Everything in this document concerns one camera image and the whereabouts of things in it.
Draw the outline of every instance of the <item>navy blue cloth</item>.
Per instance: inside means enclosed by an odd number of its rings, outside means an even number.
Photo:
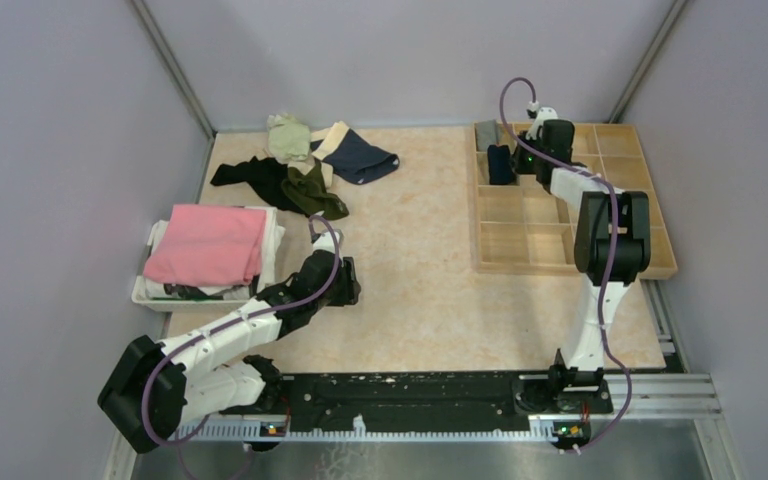
[[[316,151],[322,141],[311,142],[311,151]],[[354,130],[349,129],[334,153],[322,159],[334,167],[334,174],[355,185],[365,185],[396,171],[399,157],[376,146],[370,145]]]
[[[487,147],[487,167],[490,170],[490,185],[510,185],[516,181],[511,168],[511,149],[507,145]]]

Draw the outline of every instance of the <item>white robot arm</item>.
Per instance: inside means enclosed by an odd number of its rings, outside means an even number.
[[[233,312],[177,337],[154,342],[143,336],[131,342],[98,404],[134,450],[148,452],[179,425],[211,413],[236,406],[268,410],[278,400],[281,375],[271,360],[249,356],[227,362],[306,326],[325,306],[357,303],[354,261],[339,258],[342,234],[333,233],[312,239],[313,253],[299,272]],[[148,399],[144,390],[151,393]],[[152,433],[141,411],[145,407]]]
[[[608,189],[595,181],[595,174],[584,165],[572,163],[575,127],[571,122],[559,120],[554,109],[539,107],[536,102],[529,106],[529,114],[535,117],[534,123],[524,137],[520,134],[520,139],[569,167],[560,168],[518,147],[512,158],[514,171],[533,173],[548,193],[579,212],[574,257],[576,268],[582,273],[581,290],[575,322],[556,355],[555,367],[561,370],[563,377],[558,390],[597,391],[603,385],[602,330],[606,334],[610,330],[620,301],[637,274],[649,265],[648,197],[642,192],[614,189],[619,231],[611,276],[604,288],[603,322],[600,323],[599,297],[608,261],[612,223]]]

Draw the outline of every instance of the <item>pink towel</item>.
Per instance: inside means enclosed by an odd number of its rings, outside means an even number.
[[[175,205],[143,275],[158,283],[193,287],[248,285],[260,274],[265,224],[264,210]]]

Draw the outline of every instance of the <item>marble tile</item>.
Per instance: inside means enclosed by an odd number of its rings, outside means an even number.
[[[468,127],[358,130],[398,153],[399,170],[368,185],[338,177],[331,191],[348,205],[334,222],[356,260],[358,305],[326,308],[305,327],[247,353],[275,359],[284,372],[543,369],[575,314],[577,277],[478,274],[472,268]],[[266,134],[220,134],[206,182],[221,163],[263,156]],[[248,185],[206,184],[202,203],[262,205]],[[281,212],[287,228],[278,272],[296,271],[310,253],[307,221]],[[169,335],[215,314],[176,313]],[[664,366],[640,285],[626,295],[610,335],[632,368]]]

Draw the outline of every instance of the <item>lavender wall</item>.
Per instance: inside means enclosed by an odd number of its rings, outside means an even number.
[[[162,318],[129,301],[206,139],[123,1],[0,1],[0,479],[99,478],[96,395]]]
[[[150,0],[219,130],[469,123],[511,77],[563,115],[604,120],[670,0]],[[512,90],[513,117],[526,94]]]
[[[768,478],[768,2],[693,2],[633,103],[679,273],[692,366],[710,371],[750,478]]]

